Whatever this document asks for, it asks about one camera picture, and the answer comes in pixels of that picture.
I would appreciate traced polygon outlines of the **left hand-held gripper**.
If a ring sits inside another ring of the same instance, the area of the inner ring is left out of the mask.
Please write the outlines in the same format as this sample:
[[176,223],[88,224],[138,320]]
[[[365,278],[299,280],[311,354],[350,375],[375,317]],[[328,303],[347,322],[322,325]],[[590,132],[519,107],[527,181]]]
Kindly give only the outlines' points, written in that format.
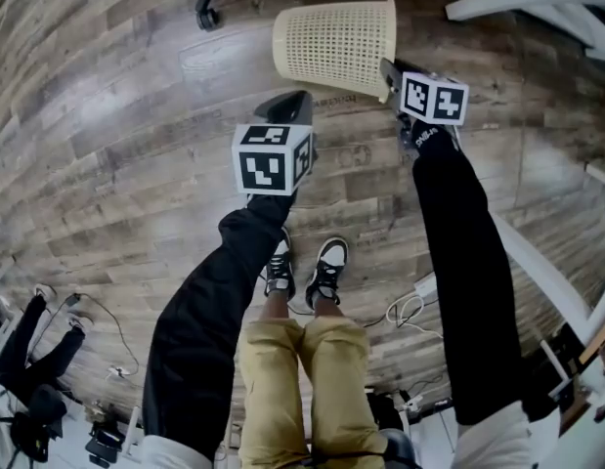
[[316,159],[312,95],[293,91],[258,106],[236,127],[232,158],[239,192],[294,195]]

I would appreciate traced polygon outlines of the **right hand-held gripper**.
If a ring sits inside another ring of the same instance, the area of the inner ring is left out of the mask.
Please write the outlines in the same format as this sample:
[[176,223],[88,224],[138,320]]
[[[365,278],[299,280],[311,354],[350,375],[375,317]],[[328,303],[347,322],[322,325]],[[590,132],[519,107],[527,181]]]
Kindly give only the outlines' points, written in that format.
[[397,98],[399,139],[404,149],[415,149],[412,122],[420,120],[447,128],[454,145],[461,148],[458,128],[463,125],[469,86],[431,73],[404,71],[400,60],[380,61],[380,73],[388,87],[387,101]]

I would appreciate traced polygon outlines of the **beige plastic waste basket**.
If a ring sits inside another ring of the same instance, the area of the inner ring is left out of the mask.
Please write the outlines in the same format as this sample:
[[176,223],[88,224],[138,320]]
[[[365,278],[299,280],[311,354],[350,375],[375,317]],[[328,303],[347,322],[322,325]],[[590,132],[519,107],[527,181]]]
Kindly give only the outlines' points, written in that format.
[[273,58],[284,77],[376,97],[389,87],[381,61],[395,60],[395,0],[321,4],[284,10],[273,27]]

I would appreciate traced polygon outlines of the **person's right forearm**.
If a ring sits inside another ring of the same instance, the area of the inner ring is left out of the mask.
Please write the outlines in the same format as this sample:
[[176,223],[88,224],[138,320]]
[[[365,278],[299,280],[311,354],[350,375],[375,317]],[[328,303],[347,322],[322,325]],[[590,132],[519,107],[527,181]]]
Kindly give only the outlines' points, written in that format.
[[411,137],[456,419],[474,426],[517,404],[542,420],[556,404],[526,374],[511,270],[486,193],[444,127],[417,120]]

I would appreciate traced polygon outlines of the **person's left forearm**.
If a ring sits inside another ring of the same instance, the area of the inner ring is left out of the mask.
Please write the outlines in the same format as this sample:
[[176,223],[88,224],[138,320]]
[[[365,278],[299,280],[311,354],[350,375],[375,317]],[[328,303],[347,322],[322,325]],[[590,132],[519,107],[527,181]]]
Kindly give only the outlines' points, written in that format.
[[145,467],[213,468],[230,414],[242,319],[294,200],[254,195],[225,216],[221,245],[159,316],[143,394]]

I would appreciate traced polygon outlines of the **person's left shoe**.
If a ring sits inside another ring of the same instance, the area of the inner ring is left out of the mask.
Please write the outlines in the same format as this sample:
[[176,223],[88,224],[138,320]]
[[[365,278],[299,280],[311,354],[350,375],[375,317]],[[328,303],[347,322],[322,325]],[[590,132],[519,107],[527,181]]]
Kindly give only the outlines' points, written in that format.
[[286,300],[290,301],[295,293],[295,281],[292,269],[291,240],[286,227],[281,228],[281,240],[265,266],[264,295],[275,290],[284,291]]

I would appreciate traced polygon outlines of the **person's shoe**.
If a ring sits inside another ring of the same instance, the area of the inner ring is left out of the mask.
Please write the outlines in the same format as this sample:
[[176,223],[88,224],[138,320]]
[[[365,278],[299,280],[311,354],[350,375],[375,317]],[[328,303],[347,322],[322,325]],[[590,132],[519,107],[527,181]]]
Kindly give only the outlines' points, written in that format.
[[340,305],[338,281],[347,262],[348,244],[344,238],[335,236],[322,245],[305,290],[305,301],[311,310],[316,308],[316,302],[320,298]]
[[295,281],[292,269],[291,240],[286,227],[281,228],[281,240],[265,266],[264,295],[275,290],[284,291],[286,300],[290,301],[295,293]]

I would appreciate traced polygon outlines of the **person's right shoe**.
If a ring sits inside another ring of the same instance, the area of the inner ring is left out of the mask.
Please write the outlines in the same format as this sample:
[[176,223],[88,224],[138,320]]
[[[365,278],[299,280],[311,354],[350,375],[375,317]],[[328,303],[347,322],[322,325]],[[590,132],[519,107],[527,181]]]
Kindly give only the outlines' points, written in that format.
[[338,281],[347,262],[348,244],[344,238],[335,236],[322,245],[305,290],[305,301],[311,310],[316,308],[316,302],[320,298],[340,305]]

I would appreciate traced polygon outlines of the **white power adapter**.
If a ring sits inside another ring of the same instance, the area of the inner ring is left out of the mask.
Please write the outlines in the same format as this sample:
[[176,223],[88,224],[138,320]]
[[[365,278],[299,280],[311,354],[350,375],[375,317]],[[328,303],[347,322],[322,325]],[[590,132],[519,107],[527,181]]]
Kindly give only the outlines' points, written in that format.
[[413,284],[415,293],[421,299],[429,299],[430,297],[436,298],[437,289],[437,278],[435,273],[430,273],[427,276],[419,279]]

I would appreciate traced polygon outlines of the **person's khaki trousers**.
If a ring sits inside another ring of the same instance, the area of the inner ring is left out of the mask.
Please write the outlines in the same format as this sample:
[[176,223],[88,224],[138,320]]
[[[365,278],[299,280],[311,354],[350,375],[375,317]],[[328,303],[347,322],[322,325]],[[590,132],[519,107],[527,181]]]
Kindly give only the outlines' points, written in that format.
[[367,356],[366,332],[345,317],[249,323],[238,345],[242,469],[385,469]]

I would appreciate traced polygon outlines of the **person's white shirt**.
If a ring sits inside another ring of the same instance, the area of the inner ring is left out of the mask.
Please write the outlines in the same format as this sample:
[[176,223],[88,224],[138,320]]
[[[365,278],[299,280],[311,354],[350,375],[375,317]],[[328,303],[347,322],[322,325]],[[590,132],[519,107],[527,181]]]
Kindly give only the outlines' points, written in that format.
[[[192,448],[158,436],[142,441],[144,469],[214,469],[212,461]],[[532,469],[529,420],[517,401],[504,407],[457,439],[451,469]]]

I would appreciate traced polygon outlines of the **white desk frame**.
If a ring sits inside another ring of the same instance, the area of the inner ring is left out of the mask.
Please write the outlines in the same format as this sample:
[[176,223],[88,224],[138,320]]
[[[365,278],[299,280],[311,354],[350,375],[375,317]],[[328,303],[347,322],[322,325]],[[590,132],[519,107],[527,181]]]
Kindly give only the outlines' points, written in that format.
[[584,165],[580,190],[492,217],[506,253],[587,345],[605,323],[605,160]]

